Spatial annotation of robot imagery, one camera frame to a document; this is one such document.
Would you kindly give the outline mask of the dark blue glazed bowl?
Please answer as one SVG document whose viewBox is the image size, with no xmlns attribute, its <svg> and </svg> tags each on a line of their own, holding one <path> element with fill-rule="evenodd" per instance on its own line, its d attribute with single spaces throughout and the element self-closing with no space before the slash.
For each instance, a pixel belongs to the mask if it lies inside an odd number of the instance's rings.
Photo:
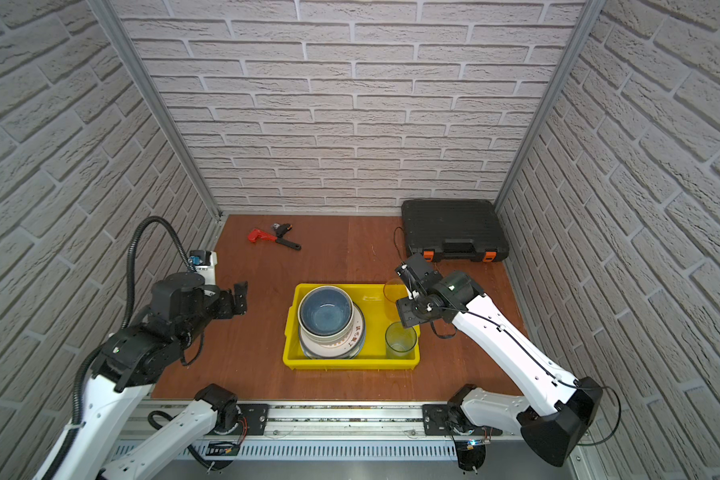
<svg viewBox="0 0 720 480">
<path fill-rule="evenodd" d="M 334 286 L 311 290 L 300 302 L 300 326 L 317 337 L 328 337 L 343 331 L 353 315 L 353 302 L 346 292 Z"/>
</svg>

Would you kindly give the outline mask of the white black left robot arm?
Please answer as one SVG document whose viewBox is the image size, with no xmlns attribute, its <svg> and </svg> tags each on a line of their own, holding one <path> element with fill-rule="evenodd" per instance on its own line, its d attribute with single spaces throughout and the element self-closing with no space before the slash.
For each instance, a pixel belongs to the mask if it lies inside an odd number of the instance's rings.
<svg viewBox="0 0 720 480">
<path fill-rule="evenodd" d="M 132 325 L 96 347 L 76 373 L 72 418 L 36 473 L 38 479 L 151 479 L 193 442 L 241 422 L 237 397 L 211 384 L 179 414 L 118 460 L 110 450 L 164 370 L 184 360 L 214 320 L 247 311 L 247 283 L 221 290 L 198 273 L 169 275 Z"/>
</svg>

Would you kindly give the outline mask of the pale green ceramic bowl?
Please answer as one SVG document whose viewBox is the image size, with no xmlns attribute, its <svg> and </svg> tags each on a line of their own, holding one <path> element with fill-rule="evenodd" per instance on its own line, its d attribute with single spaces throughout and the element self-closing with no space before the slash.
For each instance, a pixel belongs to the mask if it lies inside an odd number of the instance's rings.
<svg viewBox="0 0 720 480">
<path fill-rule="evenodd" d="M 344 341 L 351 333 L 354 313 L 312 313 L 300 321 L 301 334 L 309 341 L 328 346 Z"/>
</svg>

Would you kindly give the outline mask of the clear pink plastic cup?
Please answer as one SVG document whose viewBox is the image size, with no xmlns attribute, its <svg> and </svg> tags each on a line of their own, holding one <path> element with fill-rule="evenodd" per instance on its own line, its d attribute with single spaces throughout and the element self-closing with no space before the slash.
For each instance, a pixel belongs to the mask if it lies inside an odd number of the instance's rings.
<svg viewBox="0 0 720 480">
<path fill-rule="evenodd" d="M 391 323 L 399 322 L 400 317 L 396 302 L 408 297 L 405 285 L 399 278 L 393 278 L 384 284 L 382 294 L 385 315 Z"/>
</svg>

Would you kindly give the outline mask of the white plate teal quatrefoil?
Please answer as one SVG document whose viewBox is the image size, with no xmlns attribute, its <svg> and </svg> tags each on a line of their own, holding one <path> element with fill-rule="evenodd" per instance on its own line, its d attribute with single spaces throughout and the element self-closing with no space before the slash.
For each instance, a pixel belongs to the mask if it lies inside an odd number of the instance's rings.
<svg viewBox="0 0 720 480">
<path fill-rule="evenodd" d="M 305 355 L 308 359 L 317 359 L 317 360 L 354 359 L 354 358 L 356 358 L 356 357 L 360 354 L 360 352 L 362 351 L 362 349 L 363 349 L 363 347 L 364 347 L 364 344 L 365 344 L 365 337 L 362 337 L 362 338 L 355 344 L 355 346 L 354 346 L 351 350 L 349 350 L 348 352 L 346 352 L 345 354 L 343 354 L 343 355 L 335 355 L 335 356 L 321 356 L 321 355 L 317 355 L 315 352 L 313 352 L 312 350 L 310 350 L 310 349 L 305 345 L 305 343 L 304 343 L 303 340 L 299 340 L 299 343 L 300 343 L 300 347 L 301 347 L 304 355 Z"/>
</svg>

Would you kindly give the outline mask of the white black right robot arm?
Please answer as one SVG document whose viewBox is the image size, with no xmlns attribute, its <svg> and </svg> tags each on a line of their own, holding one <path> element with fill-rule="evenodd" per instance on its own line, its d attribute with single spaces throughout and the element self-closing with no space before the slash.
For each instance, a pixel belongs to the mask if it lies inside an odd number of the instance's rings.
<svg viewBox="0 0 720 480">
<path fill-rule="evenodd" d="M 519 435 L 542 460 L 562 466 L 593 423 L 604 388 L 539 350 L 469 275 L 442 276 L 428 263 L 402 264 L 408 292 L 396 306 L 406 328 L 442 319 L 480 346 L 520 389 L 518 396 L 471 388 L 458 409 L 472 427 Z"/>
</svg>

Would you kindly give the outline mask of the yellow plastic bin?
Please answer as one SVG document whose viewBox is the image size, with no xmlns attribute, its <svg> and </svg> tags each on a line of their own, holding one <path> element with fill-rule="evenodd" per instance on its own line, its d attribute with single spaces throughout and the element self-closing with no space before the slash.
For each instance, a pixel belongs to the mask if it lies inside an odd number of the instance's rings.
<svg viewBox="0 0 720 480">
<path fill-rule="evenodd" d="M 365 344 L 354 359 L 308 359 L 299 343 L 298 307 L 302 299 L 317 284 L 302 283 L 296 286 L 292 306 L 285 327 L 283 363 L 292 370 L 412 370 L 420 362 L 420 342 L 412 359 L 395 360 L 386 357 L 385 331 L 392 324 L 384 312 L 382 294 L 384 284 L 340 284 L 361 310 L 366 322 Z"/>
</svg>

